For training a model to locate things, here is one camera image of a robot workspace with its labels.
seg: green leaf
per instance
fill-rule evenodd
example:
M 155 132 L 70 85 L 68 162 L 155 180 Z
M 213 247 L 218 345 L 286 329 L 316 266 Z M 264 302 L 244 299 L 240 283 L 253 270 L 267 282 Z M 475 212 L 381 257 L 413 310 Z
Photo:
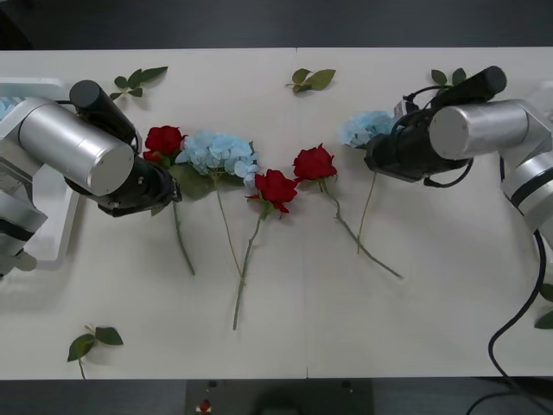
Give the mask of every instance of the green leaf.
M 453 82 L 453 85 L 459 85 L 466 78 L 467 74 L 465 73 L 465 70 L 460 67 L 459 69 L 455 69 L 455 72 L 453 72 L 451 81 Z
M 168 170 L 179 183 L 181 192 L 197 201 L 215 190 L 211 177 L 203 176 L 190 164 L 176 164 Z
M 69 356 L 67 361 L 77 361 L 84 357 L 88 352 L 90 352 L 92 346 L 94 345 L 94 336 L 93 335 L 81 335 L 73 340 L 71 346 L 69 346 Z
M 132 91 L 129 91 L 129 94 L 132 95 L 133 97 L 142 97 L 142 88 L 137 88 L 137 89 L 133 89 Z
M 244 186 L 244 179 L 242 177 L 238 177 L 236 175 L 231 175 L 229 173 L 224 173 L 219 178 L 219 181 L 223 184 L 227 184 L 229 186 Z
M 152 215 L 151 217 L 153 218 L 154 216 L 159 214 L 164 208 L 165 208 L 165 206 L 160 206 L 160 207 L 154 207 L 153 209 L 151 209 L 149 211 L 150 214 Z
M 169 67 L 153 67 L 151 69 L 146 69 L 142 72 L 140 77 L 140 82 L 149 82 L 154 78 L 157 78 L 162 73 L 165 73 Z
M 536 324 L 534 324 L 534 327 L 542 330 L 553 329 L 553 311 L 539 317 Z
M 124 76 L 118 76 L 113 82 L 118 88 L 125 89 L 127 87 L 127 79 Z
M 304 84 L 311 85 L 316 91 L 322 91 L 330 84 L 335 73 L 336 71 L 334 69 L 323 69 L 307 78 Z
M 142 79 L 142 69 L 137 69 L 129 78 L 129 82 L 127 82 L 127 86 L 130 89 L 135 89 L 140 85 L 140 81 Z
M 292 75 L 292 81 L 295 83 L 295 84 L 301 84 L 306 78 L 307 76 L 311 73 L 311 71 L 308 71 L 307 69 L 298 69 L 297 71 L 294 72 L 294 74 Z
M 551 284 L 542 284 L 542 287 L 539 289 L 539 293 L 547 301 L 551 301 L 553 303 L 553 285 L 551 285 Z
M 313 87 L 311 85 L 294 85 L 294 88 L 292 89 L 294 93 L 303 93 L 305 91 L 309 91 Z
M 97 327 L 96 340 L 110 346 L 121 346 L 123 344 L 123 339 L 113 327 Z
M 432 76 L 432 80 L 438 85 L 446 85 L 448 83 L 448 77 L 442 71 L 432 69 L 430 75 Z

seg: rose stem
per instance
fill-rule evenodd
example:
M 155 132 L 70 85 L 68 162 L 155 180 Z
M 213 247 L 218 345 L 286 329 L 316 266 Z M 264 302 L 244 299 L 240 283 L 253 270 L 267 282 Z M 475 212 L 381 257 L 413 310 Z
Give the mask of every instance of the rose stem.
M 369 201 L 371 201 L 372 190 L 374 189 L 374 183 L 377 181 L 377 173 L 375 172 L 372 176 L 371 189 L 369 190 L 369 196 L 366 198 L 365 209 L 363 210 L 363 216 L 361 216 L 361 224 L 359 225 L 359 233 L 357 238 L 361 240 L 361 231 L 363 231 L 363 222 L 365 220 L 366 209 L 369 207 Z M 357 254 L 359 254 L 359 245 L 357 245 Z
M 83 370 L 83 362 L 80 359 L 79 359 L 79 368 L 80 368 L 80 375 L 83 377 L 84 380 L 86 380 L 85 371 Z
M 251 244 L 253 244 L 253 240 L 256 238 L 257 233 L 259 232 L 259 224 L 261 223 L 261 219 L 263 218 L 264 214 L 265 212 L 262 212 L 257 218 L 256 232 L 254 232 L 253 235 L 251 236 L 250 241 L 248 242 L 248 249 L 245 252 L 244 264 L 242 265 L 242 278 L 240 279 L 240 285 L 238 286 L 238 295 L 236 297 L 236 307 L 234 308 L 234 322 L 232 323 L 233 330 L 236 330 L 236 326 L 238 325 L 238 309 L 240 308 L 240 300 L 242 299 L 242 291 L 244 290 L 245 272 L 248 268 L 248 259 L 250 258 Z
M 347 230 L 347 232 L 349 233 L 349 235 L 353 238 L 353 240 L 357 243 L 357 246 L 359 248 L 361 248 L 361 251 L 363 251 L 363 253 L 369 257 L 369 259 L 371 259 L 372 261 L 376 262 L 377 264 L 379 264 L 380 266 L 382 266 L 385 270 L 387 270 L 389 273 L 393 274 L 394 276 L 396 276 L 397 278 L 399 279 L 404 279 L 404 277 L 401 275 L 401 274 L 398 274 L 397 272 L 395 272 L 394 270 L 392 270 L 388 265 L 380 262 L 378 259 L 374 258 L 370 252 L 368 252 L 366 250 L 366 248 L 363 246 L 363 244 L 361 244 L 361 241 L 359 240 L 358 237 L 355 236 L 355 233 L 353 233 L 352 229 L 347 225 L 347 223 L 344 221 L 344 219 L 342 218 L 342 215 L 340 213 L 340 203 L 338 202 L 338 199 L 336 199 L 329 191 L 328 191 L 328 187 L 327 187 L 327 183 L 325 182 L 325 179 L 321 179 L 321 185 L 322 185 L 322 188 L 324 190 L 324 193 L 327 194 L 327 196 L 336 204 L 336 219 L 344 226 L 344 228 Z
M 179 220 L 179 214 L 177 212 L 176 202 L 173 202 L 173 216 L 175 218 L 176 237 L 179 240 L 179 246 L 181 247 L 182 255 L 184 255 L 184 259 L 187 261 L 188 269 L 190 270 L 190 272 L 192 272 L 192 275 L 196 275 L 196 271 L 194 271 L 194 267 L 192 266 L 192 261 L 188 256 L 187 249 L 184 247 L 184 240 L 182 240 L 181 221 Z
M 213 183 L 215 184 L 215 193 L 217 194 L 219 207 L 221 209 L 221 213 L 223 214 L 223 220 L 225 221 L 226 237 L 228 238 L 228 245 L 231 246 L 232 258 L 234 259 L 234 264 L 236 265 L 236 269 L 238 270 L 238 275 L 240 276 L 241 281 L 244 282 L 244 277 L 242 277 L 242 271 L 240 270 L 240 266 L 238 265 L 238 260 L 236 259 L 236 253 L 234 252 L 234 246 L 232 245 L 231 231 L 229 231 L 228 229 L 228 222 L 226 221 L 225 209 L 223 208 L 223 202 L 221 201 L 219 186 L 217 185 L 217 176 L 212 176 L 212 178 L 213 178 Z

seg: white table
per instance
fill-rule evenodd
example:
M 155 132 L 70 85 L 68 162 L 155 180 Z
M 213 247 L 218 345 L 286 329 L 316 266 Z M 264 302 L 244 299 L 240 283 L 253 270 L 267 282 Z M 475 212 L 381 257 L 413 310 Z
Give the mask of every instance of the white table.
M 342 122 L 427 86 L 431 68 L 475 73 L 496 64 L 516 82 L 548 79 L 552 51 L 4 52 L 0 75 L 109 86 L 139 67 L 168 65 L 147 98 L 122 104 L 144 136 L 160 125 L 234 132 L 254 141 L 263 168 L 289 176 L 300 149 L 324 143 L 336 155 L 344 215 L 357 228 L 372 173 L 362 154 L 337 144 Z M 298 67 L 338 73 L 326 91 L 298 98 L 283 87 Z M 524 302 L 537 273 L 530 233 L 499 191 L 497 160 L 482 157 L 450 190 L 379 177 L 375 192 L 363 241 L 406 281 L 356 255 L 329 201 L 301 192 L 292 214 L 271 218 L 257 237 L 237 332 L 238 277 L 214 194 L 180 205 L 195 278 L 169 211 L 115 220 L 82 201 L 63 268 L 0 284 L 0 379 L 78 379 L 77 365 L 65 360 L 84 324 L 113 325 L 125 342 L 86 357 L 91 379 L 495 375 L 487 340 Z M 245 195 L 223 194 L 240 258 L 256 219 Z M 546 359 L 553 334 L 532 327 L 543 306 L 498 343 L 513 375 L 553 374 Z

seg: hydrangea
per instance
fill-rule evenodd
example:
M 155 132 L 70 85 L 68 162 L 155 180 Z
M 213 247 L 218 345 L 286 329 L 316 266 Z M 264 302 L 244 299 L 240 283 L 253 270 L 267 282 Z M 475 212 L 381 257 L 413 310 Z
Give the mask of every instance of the hydrangea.
M 394 123 L 385 111 L 360 112 L 339 128 L 340 142 L 350 147 L 365 145 L 378 134 L 390 134 Z
M 197 131 L 186 137 L 176 163 L 190 163 L 199 173 L 208 176 L 216 169 L 224 169 L 230 175 L 244 179 L 252 186 L 258 171 L 257 153 L 241 137 L 212 131 Z

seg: red rose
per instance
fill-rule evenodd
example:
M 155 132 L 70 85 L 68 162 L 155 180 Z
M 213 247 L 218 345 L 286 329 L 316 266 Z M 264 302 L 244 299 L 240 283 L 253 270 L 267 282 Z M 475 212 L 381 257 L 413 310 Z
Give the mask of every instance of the red rose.
M 292 201 L 296 197 L 296 186 L 295 181 L 284 177 L 279 170 L 268 169 L 265 176 L 256 175 L 256 189 L 261 196 L 285 214 L 289 213 L 289 210 L 284 207 L 283 203 Z M 250 196 L 249 199 L 259 199 L 259 195 Z
M 332 159 L 328 151 L 319 147 L 309 150 L 302 150 L 294 160 L 294 174 L 297 182 L 304 180 L 317 180 L 323 177 L 334 176 L 338 170 L 332 165 Z
M 150 128 L 148 136 L 146 137 L 146 147 L 151 151 L 144 152 L 144 158 L 151 161 L 161 159 L 160 157 L 158 157 L 157 160 L 153 158 L 156 157 L 153 155 L 155 151 L 164 156 L 172 156 L 173 153 L 181 148 L 183 139 L 184 136 L 181 135 L 181 132 L 176 127 L 165 125 L 164 127 Z

